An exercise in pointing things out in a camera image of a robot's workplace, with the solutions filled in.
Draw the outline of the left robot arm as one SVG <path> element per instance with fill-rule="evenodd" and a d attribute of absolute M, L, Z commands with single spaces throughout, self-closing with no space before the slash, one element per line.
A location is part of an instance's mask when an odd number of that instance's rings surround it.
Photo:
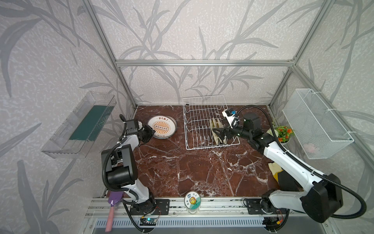
<path fill-rule="evenodd" d="M 139 179 L 134 150 L 148 143 L 155 131 L 136 119 L 127 120 L 122 114 L 120 119 L 124 129 L 115 146 L 101 153 L 102 180 L 107 190 L 125 193 L 132 201 L 127 205 L 134 207 L 155 206 L 155 198 L 148 187 Z"/>

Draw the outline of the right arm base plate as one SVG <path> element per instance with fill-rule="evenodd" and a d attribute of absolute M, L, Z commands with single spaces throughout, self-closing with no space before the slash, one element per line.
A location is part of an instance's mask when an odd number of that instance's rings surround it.
<path fill-rule="evenodd" d="M 286 215 L 287 209 L 275 208 L 270 201 L 261 198 L 243 200 L 244 206 L 247 208 L 249 215 Z"/>

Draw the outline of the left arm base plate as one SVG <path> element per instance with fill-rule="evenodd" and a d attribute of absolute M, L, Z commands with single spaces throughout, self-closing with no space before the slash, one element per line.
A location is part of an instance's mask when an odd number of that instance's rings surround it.
<path fill-rule="evenodd" d="M 131 206 L 131 215 L 168 215 L 170 208 L 169 199 L 156 199 L 155 204 L 145 203 L 144 205 L 136 204 Z"/>

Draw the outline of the green woven plate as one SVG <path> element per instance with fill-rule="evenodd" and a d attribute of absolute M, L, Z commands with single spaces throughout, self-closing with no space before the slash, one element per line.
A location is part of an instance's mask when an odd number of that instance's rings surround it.
<path fill-rule="evenodd" d="M 212 119 L 214 128 L 221 128 L 221 124 L 218 122 L 216 119 Z M 222 144 L 223 141 L 217 136 L 218 143 L 217 144 Z"/>
<path fill-rule="evenodd" d="M 212 133 L 215 145 L 219 145 L 220 139 L 217 136 L 217 134 L 213 131 L 213 129 L 216 128 L 216 126 L 215 126 L 215 119 L 209 120 L 209 127 L 211 129 L 211 133 Z"/>

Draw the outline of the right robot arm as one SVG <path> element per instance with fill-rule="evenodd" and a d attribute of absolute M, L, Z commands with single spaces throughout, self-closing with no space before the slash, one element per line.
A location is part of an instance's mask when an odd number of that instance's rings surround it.
<path fill-rule="evenodd" d="M 262 131 L 257 114 L 247 113 L 242 124 L 236 111 L 225 109 L 222 114 L 228 126 L 213 129 L 219 139 L 241 137 L 247 140 L 253 149 L 278 164 L 301 187 L 299 191 L 275 190 L 266 193 L 263 196 L 265 207 L 303 212 L 314 221 L 323 223 L 343 206 L 339 178 L 316 171 L 286 150 L 274 135 Z"/>

